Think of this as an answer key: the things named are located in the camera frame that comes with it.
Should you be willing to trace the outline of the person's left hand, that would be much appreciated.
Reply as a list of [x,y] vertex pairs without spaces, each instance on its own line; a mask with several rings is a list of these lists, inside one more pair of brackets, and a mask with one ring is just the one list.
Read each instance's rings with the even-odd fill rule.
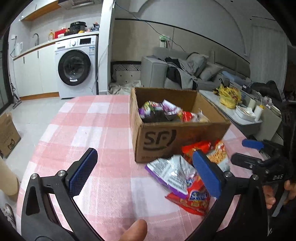
[[147,222],[143,219],[135,221],[120,237],[121,241],[143,241],[147,235]]

